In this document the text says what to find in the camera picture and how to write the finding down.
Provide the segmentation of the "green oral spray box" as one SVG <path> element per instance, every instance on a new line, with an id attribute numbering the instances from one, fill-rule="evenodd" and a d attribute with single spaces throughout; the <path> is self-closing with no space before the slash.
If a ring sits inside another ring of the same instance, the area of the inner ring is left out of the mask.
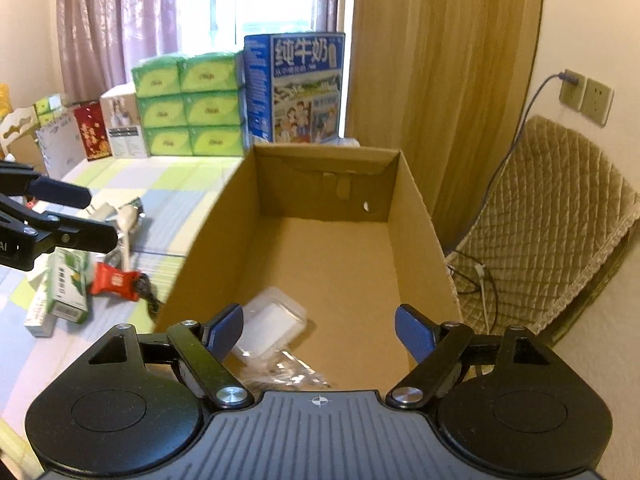
<path id="1" fill-rule="evenodd" d="M 89 316 L 89 256 L 75 249 L 58 248 L 49 257 L 47 312 L 74 324 L 84 324 Z"/>

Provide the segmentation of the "white power adapter plug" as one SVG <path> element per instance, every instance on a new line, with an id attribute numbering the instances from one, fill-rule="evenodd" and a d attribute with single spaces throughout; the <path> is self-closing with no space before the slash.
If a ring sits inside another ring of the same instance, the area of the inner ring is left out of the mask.
<path id="1" fill-rule="evenodd" d="M 107 223 L 117 222 L 118 210 L 109 203 L 104 203 L 89 212 L 89 219 Z"/>

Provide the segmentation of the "red snack packet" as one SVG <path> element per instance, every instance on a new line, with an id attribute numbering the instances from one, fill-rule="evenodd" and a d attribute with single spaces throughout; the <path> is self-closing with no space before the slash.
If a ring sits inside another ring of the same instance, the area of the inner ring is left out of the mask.
<path id="1" fill-rule="evenodd" d="M 98 262 L 94 266 L 90 294 L 92 296 L 115 294 L 128 301 L 138 301 L 140 295 L 137 292 L 136 284 L 141 277 L 141 272 L 123 271 L 104 262 Z"/>

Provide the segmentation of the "silver green tea bag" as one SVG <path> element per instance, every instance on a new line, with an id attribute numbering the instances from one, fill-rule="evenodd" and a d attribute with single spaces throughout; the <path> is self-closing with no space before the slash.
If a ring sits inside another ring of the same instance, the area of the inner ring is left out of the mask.
<path id="1" fill-rule="evenodd" d="M 125 272 L 131 270 L 131 242 L 144 218 L 145 212 L 140 197 L 116 209 L 120 268 Z"/>

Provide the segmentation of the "clear plastic case with card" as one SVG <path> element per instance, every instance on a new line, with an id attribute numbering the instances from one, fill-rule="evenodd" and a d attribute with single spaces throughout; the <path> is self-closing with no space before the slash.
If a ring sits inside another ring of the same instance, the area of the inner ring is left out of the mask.
<path id="1" fill-rule="evenodd" d="M 242 310 L 242 334 L 233 353 L 245 363 L 269 361 L 306 330 L 306 309 L 277 287 L 262 290 Z"/>

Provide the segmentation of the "white paper shopping bag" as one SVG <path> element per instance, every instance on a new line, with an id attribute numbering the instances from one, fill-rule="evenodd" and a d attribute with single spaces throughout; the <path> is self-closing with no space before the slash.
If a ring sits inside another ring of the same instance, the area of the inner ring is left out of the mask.
<path id="1" fill-rule="evenodd" d="M 62 180 L 86 158 L 76 118 L 66 113 L 41 126 L 36 136 L 44 166 L 50 178 Z"/>

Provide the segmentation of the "yellow plastic bag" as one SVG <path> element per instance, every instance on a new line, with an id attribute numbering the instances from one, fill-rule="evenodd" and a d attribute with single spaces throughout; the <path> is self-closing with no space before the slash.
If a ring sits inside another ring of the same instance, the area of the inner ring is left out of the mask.
<path id="1" fill-rule="evenodd" d="M 0 84 L 0 120 L 13 112 L 10 89 L 7 84 Z"/>

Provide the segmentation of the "checkered tablecloth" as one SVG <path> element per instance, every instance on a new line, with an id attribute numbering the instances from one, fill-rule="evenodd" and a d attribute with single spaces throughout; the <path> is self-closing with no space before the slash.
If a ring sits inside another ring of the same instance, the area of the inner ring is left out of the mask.
<path id="1" fill-rule="evenodd" d="M 119 207 L 139 205 L 128 254 L 134 274 L 166 300 L 237 157 L 104 158 L 55 181 L 18 162 L 1 165 L 1 440 L 25 437 L 35 397 L 116 324 L 154 323 L 143 300 L 91 295 L 113 263 Z"/>

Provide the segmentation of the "white product box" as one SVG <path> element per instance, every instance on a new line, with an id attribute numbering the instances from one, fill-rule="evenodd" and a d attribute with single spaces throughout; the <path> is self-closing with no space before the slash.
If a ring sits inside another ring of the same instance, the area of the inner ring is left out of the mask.
<path id="1" fill-rule="evenodd" d="M 116 158 L 147 158 L 134 84 L 119 84 L 100 96 L 104 127 Z"/>

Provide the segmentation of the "brown cardboard box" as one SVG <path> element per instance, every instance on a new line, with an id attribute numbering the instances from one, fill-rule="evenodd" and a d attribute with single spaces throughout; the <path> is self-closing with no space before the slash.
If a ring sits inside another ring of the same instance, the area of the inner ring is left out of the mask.
<path id="1" fill-rule="evenodd" d="M 296 356 L 342 390 L 385 391 L 410 370 L 394 315 L 460 307 L 403 154 L 262 144 L 227 182 L 156 321 L 205 322 L 275 287 L 307 312 Z"/>

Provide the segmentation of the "green tissue pack stack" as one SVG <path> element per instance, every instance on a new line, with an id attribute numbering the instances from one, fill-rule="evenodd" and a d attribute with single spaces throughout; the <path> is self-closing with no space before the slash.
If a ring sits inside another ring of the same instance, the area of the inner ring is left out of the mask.
<path id="1" fill-rule="evenodd" d="M 241 156 L 246 149 L 242 53 L 148 58 L 131 70 L 153 156 Z"/>

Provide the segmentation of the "purple curtain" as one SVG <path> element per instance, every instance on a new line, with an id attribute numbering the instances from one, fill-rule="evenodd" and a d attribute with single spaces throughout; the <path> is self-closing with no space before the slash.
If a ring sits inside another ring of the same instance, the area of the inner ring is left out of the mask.
<path id="1" fill-rule="evenodd" d="M 65 93 L 92 101 L 139 62 L 178 50 L 176 0 L 56 0 Z"/>

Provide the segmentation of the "blue milk carton box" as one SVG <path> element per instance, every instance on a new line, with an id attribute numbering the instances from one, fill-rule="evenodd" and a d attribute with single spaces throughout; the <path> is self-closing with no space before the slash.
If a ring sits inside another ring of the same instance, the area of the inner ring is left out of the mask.
<path id="1" fill-rule="evenodd" d="M 244 38 L 248 131 L 256 142 L 322 144 L 338 137 L 342 32 Z"/>

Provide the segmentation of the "brown curtain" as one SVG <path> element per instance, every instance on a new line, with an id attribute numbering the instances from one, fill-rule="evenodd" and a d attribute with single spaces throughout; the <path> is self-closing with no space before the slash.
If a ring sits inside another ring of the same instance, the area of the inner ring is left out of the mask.
<path id="1" fill-rule="evenodd" d="M 542 0 L 355 0 L 346 131 L 405 154 L 443 248 L 482 206 L 532 76 Z"/>

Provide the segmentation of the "wall power socket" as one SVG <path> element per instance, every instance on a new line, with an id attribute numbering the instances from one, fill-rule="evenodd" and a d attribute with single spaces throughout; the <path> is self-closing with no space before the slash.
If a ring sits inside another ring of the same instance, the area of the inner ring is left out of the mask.
<path id="1" fill-rule="evenodd" d="M 586 91 L 586 77 L 572 70 L 560 73 L 562 80 L 559 101 L 564 106 L 579 112 Z"/>

